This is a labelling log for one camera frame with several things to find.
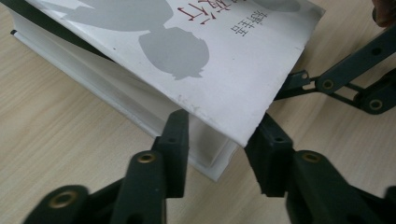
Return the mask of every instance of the black linkage arm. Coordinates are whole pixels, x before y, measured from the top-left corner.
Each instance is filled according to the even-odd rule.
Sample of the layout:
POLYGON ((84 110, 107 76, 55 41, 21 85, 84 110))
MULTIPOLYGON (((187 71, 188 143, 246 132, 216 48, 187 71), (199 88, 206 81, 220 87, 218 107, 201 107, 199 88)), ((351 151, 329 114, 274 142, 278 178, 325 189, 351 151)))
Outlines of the black linkage arm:
POLYGON ((184 195, 188 154, 189 117, 178 110, 151 150, 132 157, 123 179, 94 194, 82 186, 56 189, 24 223, 166 223, 165 199, 184 195))
POLYGON ((283 197, 293 224, 396 223, 396 187, 385 199, 356 189, 314 151, 298 151, 274 120, 265 115, 245 148, 268 197, 283 197))
POLYGON ((368 88, 354 85, 351 81, 392 55, 396 51, 395 41, 396 23, 319 77, 310 78, 306 71, 290 74, 276 100, 322 92, 369 114, 384 113, 396 106, 396 69, 386 73, 368 88), (310 83, 314 83, 315 87, 310 88, 310 83), (355 91, 354 98, 349 99, 337 93, 341 88, 355 91))

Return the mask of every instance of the wooden table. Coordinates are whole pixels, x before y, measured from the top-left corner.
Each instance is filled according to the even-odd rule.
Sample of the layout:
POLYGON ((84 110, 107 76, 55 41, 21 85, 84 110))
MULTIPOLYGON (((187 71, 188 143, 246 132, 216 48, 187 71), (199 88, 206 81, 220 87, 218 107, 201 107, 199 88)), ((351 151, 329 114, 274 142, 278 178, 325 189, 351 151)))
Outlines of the wooden table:
MULTIPOLYGON (((367 43, 376 27, 369 0, 313 0, 327 10, 296 70, 312 77, 367 43)), ((0 222, 20 223, 60 186, 96 191, 121 178, 153 139, 9 34, 0 6, 0 222)), ((390 57, 356 83, 393 68, 390 57)), ((320 93, 274 102, 269 113, 296 149, 327 156, 346 180, 382 196, 396 184, 396 109, 365 114, 320 93)), ((284 199, 260 195, 242 149, 215 183, 189 166, 186 196, 168 200, 168 223, 290 223, 284 199)))

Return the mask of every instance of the book cover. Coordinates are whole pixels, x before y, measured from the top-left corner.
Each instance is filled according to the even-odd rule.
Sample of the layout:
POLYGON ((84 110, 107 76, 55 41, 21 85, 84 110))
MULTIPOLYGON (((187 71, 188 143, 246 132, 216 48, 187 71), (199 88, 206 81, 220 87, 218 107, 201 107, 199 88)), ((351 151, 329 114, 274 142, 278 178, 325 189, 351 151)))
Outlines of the book cover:
POLYGON ((28 0, 244 147, 322 9, 305 0, 28 0))

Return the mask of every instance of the wood grain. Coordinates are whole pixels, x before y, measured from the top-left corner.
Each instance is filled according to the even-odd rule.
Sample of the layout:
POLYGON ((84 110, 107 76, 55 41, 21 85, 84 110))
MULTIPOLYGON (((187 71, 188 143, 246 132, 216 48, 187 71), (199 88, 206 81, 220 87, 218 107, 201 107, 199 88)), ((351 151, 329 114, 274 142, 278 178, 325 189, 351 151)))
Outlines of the wood grain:
MULTIPOLYGON (((312 1, 327 10, 296 64, 312 77, 381 32, 369 0, 312 1)), ((0 222, 21 223, 48 192, 79 184, 96 191, 122 177, 152 139, 9 34, 0 6, 0 222)), ((394 56, 357 83, 394 67, 394 56)), ((346 180, 382 196, 396 184, 396 109, 371 116, 314 93, 274 102, 269 113, 296 149, 327 156, 346 180)), ((243 150, 214 183, 189 166, 186 196, 168 200, 168 223, 290 223, 284 199, 260 195, 243 150)))

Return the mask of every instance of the gray silhouette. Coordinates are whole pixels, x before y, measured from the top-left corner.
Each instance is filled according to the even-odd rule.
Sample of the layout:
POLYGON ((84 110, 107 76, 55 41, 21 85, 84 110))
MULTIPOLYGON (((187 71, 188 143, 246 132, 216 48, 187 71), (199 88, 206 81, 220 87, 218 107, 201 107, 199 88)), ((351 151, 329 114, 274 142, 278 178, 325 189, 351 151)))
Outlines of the gray silhouette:
POLYGON ((295 12, 300 10, 297 0, 253 0, 258 5, 273 11, 295 12))
POLYGON ((175 80, 201 77, 199 73, 209 61, 205 41, 176 27, 141 35, 139 43, 150 62, 175 80))
POLYGON ((76 9, 42 2, 47 8, 74 21, 107 30, 121 32, 150 31, 139 36, 139 43, 148 60, 159 70, 170 73, 175 80, 201 77, 209 61, 209 49, 204 40, 179 28, 165 29, 173 17, 172 8, 163 0, 78 0, 87 7, 76 9))

